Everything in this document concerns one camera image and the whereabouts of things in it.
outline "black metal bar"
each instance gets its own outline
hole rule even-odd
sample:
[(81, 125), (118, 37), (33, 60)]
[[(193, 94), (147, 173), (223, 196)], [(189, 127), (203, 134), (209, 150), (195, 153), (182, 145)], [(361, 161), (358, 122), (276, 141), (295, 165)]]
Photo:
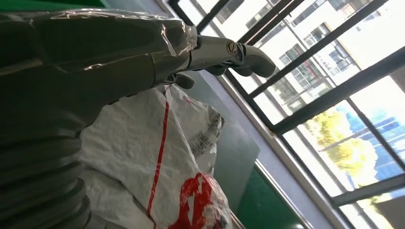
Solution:
[(322, 40), (320, 40), (318, 43), (316, 43), (314, 46), (312, 46), (310, 49), (308, 49), (305, 53), (303, 53), (298, 58), (293, 60), (285, 68), (281, 69), (280, 72), (276, 73), (266, 83), (264, 83), (261, 86), (259, 86), (258, 88), (256, 88), (249, 96), (256, 97), (258, 94), (260, 94), (266, 88), (273, 85), (275, 82), (277, 82), (282, 77), (284, 77), (287, 73), (294, 70), (300, 64), (304, 63), (304, 61), (309, 59), (311, 56), (315, 55), (317, 52), (319, 52), (321, 49), (323, 49), (326, 45), (328, 45), (329, 43), (331, 43), (332, 41), (337, 39), (339, 36), (344, 34), (352, 26), (356, 25), (358, 22), (360, 22), (361, 20), (366, 18), (372, 12), (376, 11), (379, 7), (384, 5), (384, 3), (386, 3), (387, 1), (388, 0), (373, 0), (371, 3), (369, 3), (363, 9), (361, 9), (358, 13), (353, 15), (351, 18), (349, 18), (347, 21), (345, 21), (342, 25), (340, 25), (334, 31), (330, 32), (326, 37), (324, 37)]
[(220, 10), (229, 2), (229, 0), (219, 0), (214, 7), (210, 10), (210, 12), (201, 20), (201, 22), (197, 25), (197, 32), (201, 33), (207, 27), (212, 19), (219, 13)]
[(381, 143), (384, 149), (393, 157), (394, 161), (401, 167), (401, 169), (405, 172), (405, 164), (402, 159), (396, 154), (396, 152), (392, 149), (392, 147), (388, 144), (388, 142), (384, 139), (381, 133), (374, 127), (372, 122), (366, 117), (366, 115), (359, 109), (359, 107), (353, 102), (351, 98), (346, 100), (349, 105), (353, 108), (353, 110), (357, 113), (359, 118), (364, 122), (367, 128), (374, 134), (375, 138)]
[(168, 1), (168, 4), (169, 4), (169, 6), (172, 6), (172, 5), (174, 5), (174, 4), (179, 4), (179, 1), (180, 1), (180, 0), (169, 0), (169, 1)]
[(259, 30), (265, 27), (269, 23), (269, 21), (277, 16), (292, 1), (294, 0), (281, 0), (279, 3), (277, 3), (277, 5), (275, 5), (274, 8), (272, 8), (265, 16), (263, 16), (251, 29), (249, 29), (249, 31), (238, 40), (238, 42), (247, 43), (251, 38), (255, 36), (255, 34), (259, 32)]
[(297, 6), (299, 6), (304, 0), (294, 0), (283, 11), (279, 12), (277, 16), (270, 21), (263, 29), (257, 32), (254, 37), (250, 38), (246, 44), (254, 45), (262, 39), (267, 33), (269, 33), (274, 27), (276, 27), (283, 19), (289, 15)]
[(283, 119), (271, 131), (282, 135), (404, 65), (405, 47), (402, 47)]
[(181, 9), (181, 7), (178, 5), (180, 0), (170, 0), (169, 5), (170, 7), (176, 12), (176, 14), (186, 23), (186, 25), (194, 25), (194, 23), (190, 20), (190, 18), (187, 16), (187, 14)]
[[(196, 9), (198, 10), (198, 12), (200, 12), (200, 14), (202, 16), (206, 16), (207, 13), (205, 12), (205, 10), (201, 7), (201, 5), (196, 1), (196, 0), (190, 0), (192, 2), (192, 4), (196, 7)], [(215, 31), (215, 33), (218, 34), (219, 37), (225, 37), (225, 35), (221, 32), (221, 30), (219, 29), (218, 26), (216, 26), (216, 24), (213, 21), (209, 22), (209, 26), (212, 27), (212, 29)]]
[(256, 102), (247, 96), (248, 93), (242, 87), (242, 85), (238, 82), (238, 80), (234, 77), (234, 75), (232, 75), (232, 73), (229, 70), (226, 70), (225, 76), (229, 79), (229, 81), (232, 83), (232, 85), (235, 87), (235, 89), (240, 93), (240, 95), (245, 99), (247, 104), (254, 110), (254, 112), (260, 118), (260, 120), (264, 123), (264, 125), (269, 130), (271, 130), (274, 127), (274, 124), (271, 123), (269, 118), (266, 116), (265, 113), (263, 113), (263, 111), (256, 104)]
[(351, 192), (344, 193), (333, 198), (336, 206), (351, 204), (358, 200), (371, 198), (383, 193), (391, 192), (405, 187), (405, 174), (401, 174), (377, 183), (367, 185)]

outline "window frame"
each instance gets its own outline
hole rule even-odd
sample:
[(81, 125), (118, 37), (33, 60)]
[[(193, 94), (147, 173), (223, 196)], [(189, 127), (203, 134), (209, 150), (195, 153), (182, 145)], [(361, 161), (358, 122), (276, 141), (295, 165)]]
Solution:
[[(179, 0), (170, 0), (170, 2), (178, 2)], [(251, 110), (255, 113), (255, 116), (259, 119), (258, 122), (264, 125), (267, 130), (271, 131), (273, 135), (277, 137), (277, 141), (283, 147), (285, 147), (286, 151), (288, 151), (293, 160), (299, 165), (299, 168), (302, 169), (306, 176), (315, 184), (316, 188), (321, 192), (321, 194), (328, 199), (328, 202), (333, 207), (335, 211), (339, 213), (339, 216), (342, 217), (343, 221), (347, 225), (352, 225), (347, 217), (344, 216), (342, 211), (339, 207), (345, 204), (355, 204), (355, 201), (361, 200), (364, 198), (369, 198), (372, 196), (376, 196), (388, 191), (396, 190), (399, 187), (405, 186), (405, 174), (401, 174), (399, 176), (389, 178), (383, 181), (379, 181), (376, 184), (368, 185), (359, 189), (356, 189), (352, 192), (343, 193), (339, 196), (331, 198), (328, 193), (325, 191), (323, 186), (319, 183), (319, 181), (314, 177), (314, 175), (309, 171), (306, 164), (302, 161), (301, 158), (297, 155), (294, 149), (291, 147), (289, 142), (284, 138), (283, 134), (290, 131), (295, 130), (297, 126), (306, 120), (311, 119), (315, 114), (319, 114), (329, 107), (334, 106), (340, 101), (346, 99), (349, 105), (354, 109), (355, 113), (360, 117), (360, 119), (365, 123), (366, 127), (370, 130), (372, 134), (377, 138), (377, 140), (381, 143), (385, 150), (389, 153), (389, 155), (394, 159), (394, 161), (400, 166), (400, 168), (405, 171), (405, 164), (399, 158), (398, 155), (394, 152), (394, 150), (389, 146), (389, 144), (384, 140), (382, 135), (378, 132), (377, 128), (371, 123), (368, 117), (366, 117), (360, 109), (356, 106), (356, 104), (348, 98), (351, 94), (355, 93), (356, 91), (360, 90), (361, 88), (376, 82), (377, 80), (383, 78), (386, 75), (396, 71), (397, 69), (401, 68), (405, 65), (405, 47), (397, 50), (390, 56), (385, 57), (378, 63), (370, 66), (367, 69), (362, 70), (361, 72), (357, 73), (355, 76), (350, 78), (349, 80), (343, 82), (340, 85), (335, 86), (331, 90), (329, 90), (324, 95), (321, 95), (319, 98), (315, 99), (314, 101), (310, 102), (309, 104), (304, 105), (304, 107), (300, 108), (296, 112), (294, 112), (290, 116), (285, 116), (285, 118), (277, 124), (273, 124), (270, 120), (266, 117), (263, 111), (258, 107), (258, 105), (253, 100), (256, 96), (261, 93), (266, 94), (267, 97), (271, 97), (272, 95), (267, 90), (270, 86), (274, 85), (275, 83), (279, 82), (281, 79), (285, 79), (285, 75), (292, 72), (298, 66), (303, 64), (306, 60), (309, 60), (314, 56), (318, 51), (323, 49), (326, 45), (334, 42), (340, 35), (345, 33), (348, 29), (355, 26), (358, 22), (367, 18), (371, 13), (376, 11), (380, 8), (383, 4), (385, 4), (388, 0), (373, 0), (366, 6), (363, 6), (360, 10), (358, 10), (354, 15), (348, 18), (342, 25), (336, 28), (334, 31), (328, 33), (323, 39), (318, 41), (316, 44), (312, 45), (308, 50), (306, 50), (302, 55), (298, 58), (292, 60), (285, 68), (281, 71), (274, 74), (267, 82), (261, 83), (257, 76), (252, 76), (252, 78), (260, 85), (257, 89), (255, 89), (251, 93), (247, 93), (241, 84), (235, 79), (230, 71), (225, 72), (224, 80), (228, 83), (232, 84), (232, 88), (234, 88), (238, 95), (240, 95), (243, 100), (240, 103), (244, 104), (245, 106), (250, 107)], [(217, 5), (220, 2), (227, 2), (227, 0), (219, 0)], [(279, 23), (284, 21), (284, 18), (289, 15), (303, 0), (279, 0), (277, 5), (273, 5), (273, 8), (263, 16), (256, 24), (239, 40), (239, 42), (254, 45), (256, 43), (261, 42), (261, 39), (264, 39), (266, 35), (275, 29)], [(201, 26), (197, 26), (198, 33), (201, 32)], [(278, 110), (281, 112), (284, 111), (283, 108), (277, 107)], [(372, 220), (365, 218), (366, 221), (373, 225)]]

